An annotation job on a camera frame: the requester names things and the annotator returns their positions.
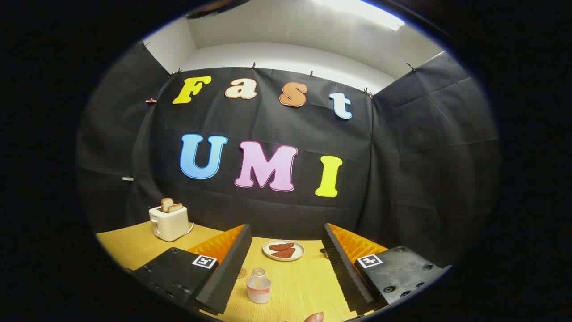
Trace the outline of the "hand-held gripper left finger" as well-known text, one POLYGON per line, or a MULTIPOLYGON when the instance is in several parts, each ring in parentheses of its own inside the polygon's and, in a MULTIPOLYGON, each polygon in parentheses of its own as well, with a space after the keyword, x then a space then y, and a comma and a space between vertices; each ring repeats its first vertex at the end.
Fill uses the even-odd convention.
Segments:
POLYGON ((223 314, 251 243, 250 225, 239 225, 188 250, 170 247, 130 274, 186 309, 223 314))

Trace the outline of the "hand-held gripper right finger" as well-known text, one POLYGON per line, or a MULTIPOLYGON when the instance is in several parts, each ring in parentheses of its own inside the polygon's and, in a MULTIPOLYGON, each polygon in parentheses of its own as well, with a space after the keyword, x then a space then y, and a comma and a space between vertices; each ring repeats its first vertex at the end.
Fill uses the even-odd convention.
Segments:
POLYGON ((408 246, 384 247, 330 223, 324 224, 321 242, 349 309, 357 314, 412 297, 447 271, 408 246))

